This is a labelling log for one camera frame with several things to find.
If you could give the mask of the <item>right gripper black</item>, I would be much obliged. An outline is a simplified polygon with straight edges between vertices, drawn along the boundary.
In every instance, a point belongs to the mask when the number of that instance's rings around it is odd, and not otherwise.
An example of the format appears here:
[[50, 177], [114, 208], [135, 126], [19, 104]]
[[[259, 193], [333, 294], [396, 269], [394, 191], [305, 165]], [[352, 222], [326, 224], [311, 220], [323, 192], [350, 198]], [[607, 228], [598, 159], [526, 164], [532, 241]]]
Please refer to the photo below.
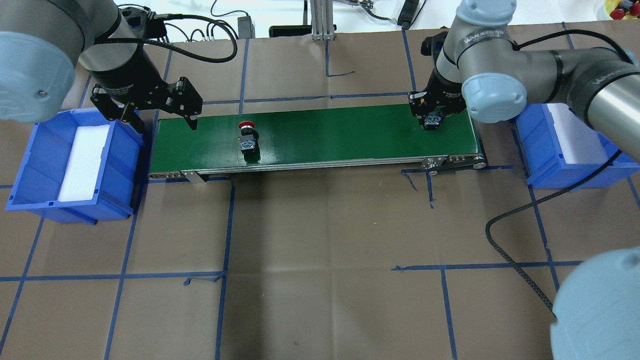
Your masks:
[[444, 118], [467, 108], [462, 84], [446, 79], [438, 70], [432, 71], [425, 89], [410, 91], [407, 101], [412, 115], [422, 118], [422, 129], [425, 131], [434, 130], [434, 115]]

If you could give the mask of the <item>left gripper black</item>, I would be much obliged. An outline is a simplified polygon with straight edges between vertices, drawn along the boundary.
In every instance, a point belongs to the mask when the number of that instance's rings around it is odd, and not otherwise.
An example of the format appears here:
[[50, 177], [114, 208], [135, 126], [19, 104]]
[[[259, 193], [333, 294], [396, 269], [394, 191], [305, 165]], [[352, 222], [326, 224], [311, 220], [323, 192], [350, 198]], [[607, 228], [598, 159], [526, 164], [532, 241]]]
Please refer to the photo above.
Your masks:
[[90, 95], [94, 107], [107, 120], [119, 120], [130, 125], [140, 135], [146, 134], [146, 123], [139, 111], [161, 110], [183, 117], [190, 130], [198, 129], [203, 100], [192, 82], [181, 76], [176, 82], [144, 86], [128, 85], [108, 89], [95, 84]]

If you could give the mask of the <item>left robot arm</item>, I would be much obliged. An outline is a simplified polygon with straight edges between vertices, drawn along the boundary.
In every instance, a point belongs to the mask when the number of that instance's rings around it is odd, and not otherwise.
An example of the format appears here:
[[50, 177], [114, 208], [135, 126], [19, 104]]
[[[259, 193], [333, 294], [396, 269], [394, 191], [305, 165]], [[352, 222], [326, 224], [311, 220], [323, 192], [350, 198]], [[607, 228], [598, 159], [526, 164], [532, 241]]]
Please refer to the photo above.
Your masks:
[[1, 119], [50, 120], [73, 87], [76, 66], [95, 85], [90, 100], [103, 118], [145, 126], [138, 112], [162, 110], [198, 126], [202, 98], [186, 77], [169, 83], [144, 50], [167, 34], [147, 7], [119, 8], [112, 0], [3, 0]]

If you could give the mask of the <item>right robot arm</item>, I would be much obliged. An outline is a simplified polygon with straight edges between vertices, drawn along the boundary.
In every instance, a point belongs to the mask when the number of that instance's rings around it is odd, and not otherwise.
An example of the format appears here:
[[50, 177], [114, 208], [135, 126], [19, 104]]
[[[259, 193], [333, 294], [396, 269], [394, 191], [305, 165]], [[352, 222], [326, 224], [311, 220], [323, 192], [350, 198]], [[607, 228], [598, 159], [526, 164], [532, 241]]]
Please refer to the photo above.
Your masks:
[[466, 110], [486, 124], [515, 118], [527, 104], [564, 103], [617, 151], [582, 180], [490, 219], [487, 241], [551, 310], [551, 353], [555, 360], [639, 358], [639, 248], [606, 251], [581, 262], [550, 301], [535, 281], [494, 240], [494, 223], [536, 207], [589, 182], [621, 155], [639, 161], [639, 66], [615, 41], [608, 47], [525, 51], [506, 27], [514, 0], [463, 0], [441, 46], [429, 38], [422, 54], [433, 70], [422, 91], [407, 100], [414, 117], [434, 128], [446, 116]]

